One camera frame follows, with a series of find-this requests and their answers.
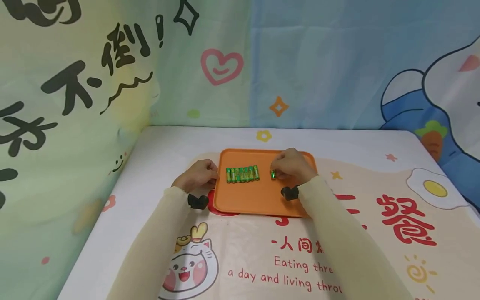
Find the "cartoon carrot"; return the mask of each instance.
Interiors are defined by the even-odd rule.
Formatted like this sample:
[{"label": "cartoon carrot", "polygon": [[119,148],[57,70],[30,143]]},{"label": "cartoon carrot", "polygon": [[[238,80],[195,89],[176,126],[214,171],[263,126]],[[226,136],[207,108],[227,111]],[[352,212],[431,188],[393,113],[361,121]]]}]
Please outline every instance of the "cartoon carrot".
[{"label": "cartoon carrot", "polygon": [[442,156],[444,137],[447,135],[447,131],[445,126],[434,120],[428,121],[425,128],[415,130],[415,134],[421,137],[421,143],[435,161],[439,161]]}]

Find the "egg yolk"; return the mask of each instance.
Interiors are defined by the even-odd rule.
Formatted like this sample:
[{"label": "egg yolk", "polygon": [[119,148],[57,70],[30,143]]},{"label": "egg yolk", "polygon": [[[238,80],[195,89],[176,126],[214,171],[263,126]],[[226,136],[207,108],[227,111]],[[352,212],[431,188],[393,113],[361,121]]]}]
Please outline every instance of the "egg yolk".
[{"label": "egg yolk", "polygon": [[448,195],[446,188],[444,188],[444,186],[439,184],[438,182],[426,180],[423,182],[423,186],[432,195],[435,195],[437,197],[446,197]]}]

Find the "exclamation mark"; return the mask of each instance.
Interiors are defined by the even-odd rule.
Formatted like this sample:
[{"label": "exclamation mark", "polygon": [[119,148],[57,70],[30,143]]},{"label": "exclamation mark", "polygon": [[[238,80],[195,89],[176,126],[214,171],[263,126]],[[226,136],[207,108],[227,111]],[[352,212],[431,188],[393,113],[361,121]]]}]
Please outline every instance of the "exclamation mark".
[{"label": "exclamation mark", "polygon": [[163,15],[159,14],[155,17],[156,20],[156,33],[158,35],[158,40],[160,41],[159,48],[163,46]]}]

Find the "person's left hand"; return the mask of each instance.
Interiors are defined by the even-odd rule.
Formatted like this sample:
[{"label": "person's left hand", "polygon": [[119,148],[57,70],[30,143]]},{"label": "person's left hand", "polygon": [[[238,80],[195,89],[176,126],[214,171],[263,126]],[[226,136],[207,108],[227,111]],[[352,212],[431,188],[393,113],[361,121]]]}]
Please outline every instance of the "person's left hand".
[{"label": "person's left hand", "polygon": [[197,160],[188,170],[177,177],[172,186],[184,190],[187,194],[205,186],[208,189],[215,187],[218,178],[218,168],[210,159]]}]

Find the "table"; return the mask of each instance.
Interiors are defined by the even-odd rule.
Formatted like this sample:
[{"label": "table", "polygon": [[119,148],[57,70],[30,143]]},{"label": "table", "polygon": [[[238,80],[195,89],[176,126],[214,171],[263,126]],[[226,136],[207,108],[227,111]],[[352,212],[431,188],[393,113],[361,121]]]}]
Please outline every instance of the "table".
[{"label": "table", "polygon": [[[314,155],[414,297],[477,297],[480,217],[414,134],[165,126],[141,134],[59,300],[106,298],[162,191],[191,163],[218,163],[225,148],[288,147]],[[203,254],[193,261],[194,276],[166,281],[163,299],[345,299],[309,219],[192,210],[181,235],[189,242],[177,247],[194,245]]]}]

